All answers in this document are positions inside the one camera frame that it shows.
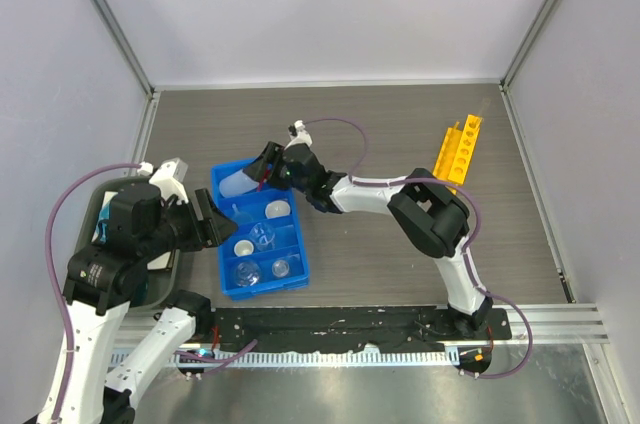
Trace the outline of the small white crucible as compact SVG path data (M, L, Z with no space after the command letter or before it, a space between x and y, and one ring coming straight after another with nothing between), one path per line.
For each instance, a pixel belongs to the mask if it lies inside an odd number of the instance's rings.
M233 247L233 252L237 257L251 255L254 250L253 242L247 239L237 241Z

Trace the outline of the white evaporating dish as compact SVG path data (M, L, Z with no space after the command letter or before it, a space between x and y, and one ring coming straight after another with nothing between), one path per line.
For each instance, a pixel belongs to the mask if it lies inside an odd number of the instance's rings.
M291 206L286 200L275 200L265 207L265 216L267 219L275 219L285 217L291 214Z

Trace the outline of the clear glass beaker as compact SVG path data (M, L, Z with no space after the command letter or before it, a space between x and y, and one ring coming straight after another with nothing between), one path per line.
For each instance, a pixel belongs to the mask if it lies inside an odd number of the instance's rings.
M254 225L249 232L249 238L260 252L273 250L276 247L276 231L267 222Z

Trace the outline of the blue compartment bin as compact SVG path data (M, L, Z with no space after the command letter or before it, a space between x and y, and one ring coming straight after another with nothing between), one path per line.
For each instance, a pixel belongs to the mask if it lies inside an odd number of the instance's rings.
M234 301L304 288L310 268L294 194L259 185L249 159L211 168L213 198L238 230L218 248L220 285Z

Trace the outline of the clear glass flask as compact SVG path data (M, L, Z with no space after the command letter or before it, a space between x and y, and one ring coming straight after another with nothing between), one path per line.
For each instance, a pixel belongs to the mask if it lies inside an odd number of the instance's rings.
M233 280L238 287L255 286L263 281L262 270L256 261L242 260L234 267Z

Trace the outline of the small clear glass jar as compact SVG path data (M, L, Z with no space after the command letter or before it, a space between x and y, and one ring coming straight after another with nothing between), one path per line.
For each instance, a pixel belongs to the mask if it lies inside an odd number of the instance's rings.
M276 260L272 264L271 271L275 278L285 278L290 274L290 264L286 259Z

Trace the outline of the yellow test tube rack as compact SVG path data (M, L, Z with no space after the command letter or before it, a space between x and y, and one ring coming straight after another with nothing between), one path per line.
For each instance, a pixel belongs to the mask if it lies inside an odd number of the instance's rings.
M437 179L456 186L464 184L483 121L482 117L469 114L463 126L456 122L447 128L432 171Z

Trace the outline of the clear glass test tube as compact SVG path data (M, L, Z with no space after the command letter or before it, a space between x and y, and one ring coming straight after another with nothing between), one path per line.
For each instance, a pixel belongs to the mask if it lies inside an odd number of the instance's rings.
M482 99L480 108L477 112L477 117L479 119L483 119L485 117L485 114L488 111L488 108L490 107L491 102L492 100L489 97L485 97Z

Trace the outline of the clear plastic funnel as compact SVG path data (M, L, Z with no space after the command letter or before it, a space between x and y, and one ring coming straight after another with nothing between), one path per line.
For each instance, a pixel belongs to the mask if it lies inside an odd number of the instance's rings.
M237 204L232 205L232 220L239 226L249 224L254 221L252 215L240 209Z

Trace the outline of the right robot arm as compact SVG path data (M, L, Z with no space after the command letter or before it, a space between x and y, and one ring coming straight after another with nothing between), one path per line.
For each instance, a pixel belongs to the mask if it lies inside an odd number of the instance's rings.
M326 169L307 144L284 147L270 142L242 175L252 183L294 189L323 213L393 217L410 243L435 262L455 333L472 339L486 329L493 299L471 256L477 232L469 228L469 209L429 171L416 168L391 179L355 178Z

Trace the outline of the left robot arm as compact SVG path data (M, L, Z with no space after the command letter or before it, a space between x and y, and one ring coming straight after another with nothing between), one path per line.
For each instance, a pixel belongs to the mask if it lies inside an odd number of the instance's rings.
M97 240L68 262L61 303L64 338L47 399L34 423L131 423L141 397L188 340L205 341L213 329L211 302L174 292L152 330L124 363L109 367L115 338L148 265L178 251L216 248L237 224L215 205L208 189L192 202L163 196L150 183L123 187L109 202Z

